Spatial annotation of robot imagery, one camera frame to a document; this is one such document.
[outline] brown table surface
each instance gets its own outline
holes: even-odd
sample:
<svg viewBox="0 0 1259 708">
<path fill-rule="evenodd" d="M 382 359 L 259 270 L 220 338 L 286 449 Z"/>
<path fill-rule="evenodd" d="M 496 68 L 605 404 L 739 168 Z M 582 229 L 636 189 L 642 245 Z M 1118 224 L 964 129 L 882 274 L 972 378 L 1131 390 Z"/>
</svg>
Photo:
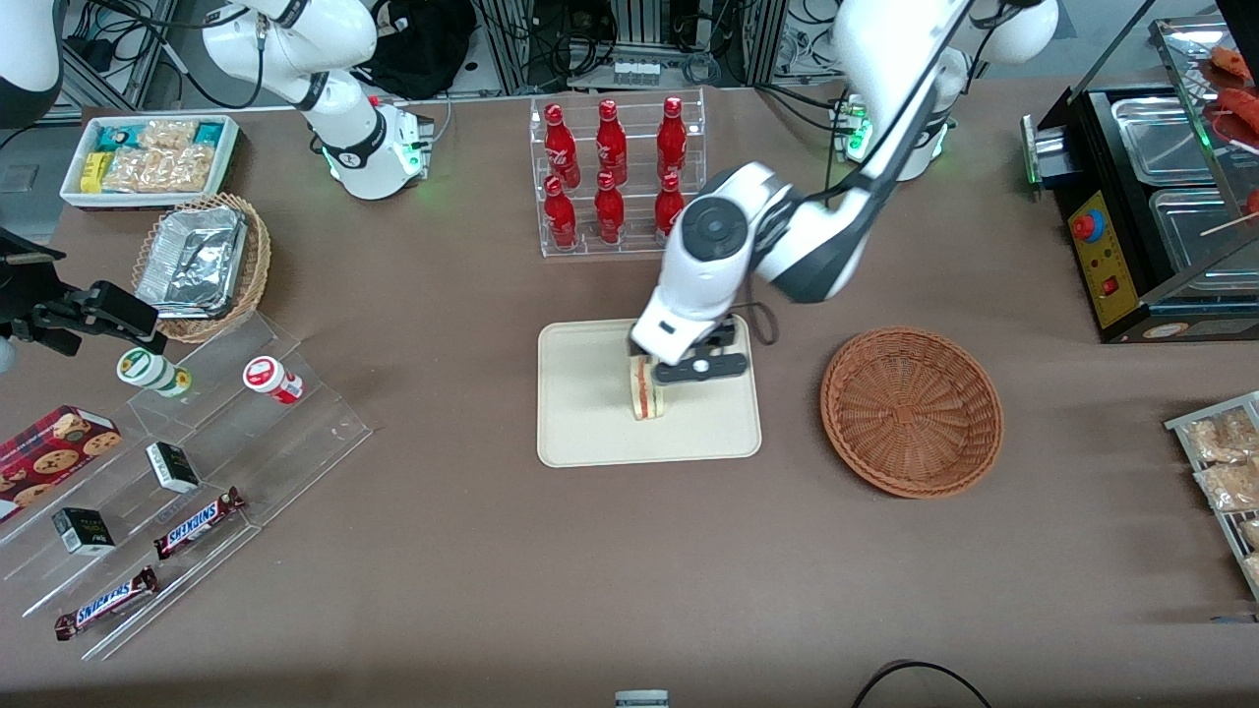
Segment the brown table surface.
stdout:
<svg viewBox="0 0 1259 708">
<path fill-rule="evenodd" d="M 574 470 L 535 454 L 538 334 L 636 316 L 657 262 L 543 261 L 528 101 L 457 105 L 428 181 L 380 203 L 329 179 L 300 115 L 239 115 L 230 188 L 274 241 L 262 310 L 380 430 L 107 661 L 57 659 L 0 585 L 0 703 L 842 705 L 919 658 L 996 705 L 1256 704 L 1259 627 L 1207 624 L 1253 603 L 1161 422 L 1259 388 L 1259 349 L 1097 344 L 1053 200 L 1020 186 L 1017 120 L 1064 84 L 976 86 L 838 297 L 758 288 L 782 341 L 754 349 L 755 456 Z M 757 159 L 821 183 L 820 131 L 706 96 L 710 174 Z M 152 220 L 67 208 L 63 278 L 130 282 Z M 884 325 L 953 339 L 1001 393 L 1000 461 L 958 498 L 881 494 L 822 432 L 823 367 Z M 23 346 L 0 436 L 63 402 L 112 411 L 121 350 Z M 890 683 L 883 704 L 958 695 Z"/>
</svg>

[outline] wicker basket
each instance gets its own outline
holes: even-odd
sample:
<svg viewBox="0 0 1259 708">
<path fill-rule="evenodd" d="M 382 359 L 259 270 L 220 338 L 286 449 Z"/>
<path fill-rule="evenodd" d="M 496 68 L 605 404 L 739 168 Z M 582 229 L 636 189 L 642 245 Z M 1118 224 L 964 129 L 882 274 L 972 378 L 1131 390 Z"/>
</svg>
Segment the wicker basket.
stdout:
<svg viewBox="0 0 1259 708">
<path fill-rule="evenodd" d="M 900 496 L 958 494 L 1001 450 L 1001 402 L 961 346 L 885 328 L 851 339 L 822 377 L 822 425 L 844 461 Z"/>
<path fill-rule="evenodd" d="M 175 209 L 193 210 L 209 209 L 212 207 L 232 207 L 244 213 L 249 219 L 249 232 L 246 234 L 244 256 L 240 260 L 240 275 L 237 277 L 235 292 L 233 294 L 232 310 L 218 320 L 157 320 L 157 331 L 171 339 L 188 344 L 200 344 L 214 336 L 220 330 L 227 329 L 234 320 L 252 312 L 262 300 L 262 291 L 267 287 L 267 268 L 271 267 L 271 237 L 267 234 L 267 224 L 262 223 L 258 212 L 248 202 L 233 194 L 215 194 L 205 199 L 180 204 Z M 140 286 L 140 277 L 149 263 L 149 251 L 152 248 L 154 237 L 157 233 L 157 224 L 149 229 L 149 238 L 140 247 L 140 258 L 131 270 L 131 287 Z"/>
</svg>

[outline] white robotic arm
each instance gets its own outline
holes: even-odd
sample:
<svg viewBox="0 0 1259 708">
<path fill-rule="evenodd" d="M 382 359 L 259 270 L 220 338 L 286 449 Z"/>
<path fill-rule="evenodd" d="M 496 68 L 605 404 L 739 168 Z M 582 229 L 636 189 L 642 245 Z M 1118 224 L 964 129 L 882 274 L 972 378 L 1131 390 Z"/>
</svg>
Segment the white robotic arm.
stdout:
<svg viewBox="0 0 1259 708">
<path fill-rule="evenodd" d="M 9 0 L 0 23 L 0 127 L 25 127 L 57 101 L 64 4 Z M 359 0 L 242 0 L 214 10 L 203 29 L 210 58 L 302 111 L 324 142 L 332 176 L 361 199 L 381 199 L 427 174 L 431 145 L 414 115 L 374 106 L 346 71 L 376 45 Z M 183 59 L 164 39 L 175 68 Z"/>
<path fill-rule="evenodd" d="M 633 343 L 669 368 L 695 365 L 696 378 L 708 378 L 704 353 L 687 353 L 725 320 L 749 270 L 796 302 L 821 302 L 847 285 L 898 175 L 934 136 L 933 121 L 943 122 L 948 86 L 940 83 L 948 82 L 939 79 L 949 62 L 942 58 L 971 9 L 971 0 L 844 0 L 833 45 L 849 87 L 866 97 L 875 147 L 841 183 L 842 194 L 826 195 L 840 197 L 833 212 L 757 163 L 714 175 L 674 226 L 660 282 L 631 330 Z M 956 97 L 953 91 L 943 116 Z"/>
</svg>

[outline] coca-cola bottle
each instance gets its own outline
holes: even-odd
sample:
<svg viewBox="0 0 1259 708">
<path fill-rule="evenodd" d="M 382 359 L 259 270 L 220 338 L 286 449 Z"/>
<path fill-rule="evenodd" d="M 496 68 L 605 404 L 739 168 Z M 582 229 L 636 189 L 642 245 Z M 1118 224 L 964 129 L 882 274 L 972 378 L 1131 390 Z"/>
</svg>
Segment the coca-cola bottle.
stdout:
<svg viewBox="0 0 1259 708">
<path fill-rule="evenodd" d="M 594 212 L 599 218 L 599 238 L 608 246 L 621 243 L 626 226 L 626 203 L 617 191 L 612 173 L 599 173 L 599 193 L 594 195 Z"/>
<path fill-rule="evenodd" d="M 656 173 L 665 179 L 669 173 L 682 174 L 686 166 L 686 123 L 682 122 L 682 100 L 665 98 L 665 120 L 656 134 Z"/>
<path fill-rule="evenodd" d="M 677 214 L 682 213 L 682 194 L 677 191 L 677 173 L 667 173 L 660 180 L 660 194 L 656 195 L 656 241 L 661 246 L 669 241 Z"/>
<path fill-rule="evenodd" d="M 621 127 L 617 102 L 611 98 L 599 101 L 599 132 L 594 135 L 594 145 L 599 150 L 599 169 L 612 173 L 617 184 L 624 184 L 630 179 L 626 128 Z"/>
<path fill-rule="evenodd" d="M 577 141 L 573 131 L 564 125 L 564 111 L 551 103 L 543 110 L 546 117 L 546 161 L 551 174 L 564 180 L 564 186 L 577 189 L 582 184 L 582 169 L 577 166 Z"/>
<path fill-rule="evenodd" d="M 546 190 L 543 210 L 546 213 L 546 228 L 551 232 L 555 248 L 577 248 L 577 213 L 573 210 L 573 202 L 564 194 L 564 185 L 558 176 L 546 175 L 543 188 Z"/>
</svg>

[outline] snickers bar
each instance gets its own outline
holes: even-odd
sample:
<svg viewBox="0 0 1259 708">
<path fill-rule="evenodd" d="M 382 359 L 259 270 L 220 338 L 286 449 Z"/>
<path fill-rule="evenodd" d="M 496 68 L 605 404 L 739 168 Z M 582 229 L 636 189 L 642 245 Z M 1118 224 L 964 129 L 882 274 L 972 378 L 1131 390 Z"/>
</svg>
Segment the snickers bar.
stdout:
<svg viewBox="0 0 1259 708">
<path fill-rule="evenodd" d="M 228 518 L 232 511 L 242 506 L 244 506 L 244 499 L 240 499 L 240 494 L 233 486 L 227 494 L 220 494 L 205 509 L 193 514 L 191 519 L 179 524 L 169 534 L 155 540 L 154 547 L 157 548 L 157 558 L 161 561 L 170 558 L 181 545 L 193 543 L 205 534 L 205 532 L 210 530 L 210 527 Z"/>
<path fill-rule="evenodd" d="M 65 641 L 110 612 L 117 612 L 132 600 L 145 593 L 156 593 L 159 590 L 157 576 L 150 566 L 145 566 L 138 576 L 79 607 L 78 612 L 69 612 L 57 617 L 57 626 L 54 627 L 57 640 Z"/>
</svg>

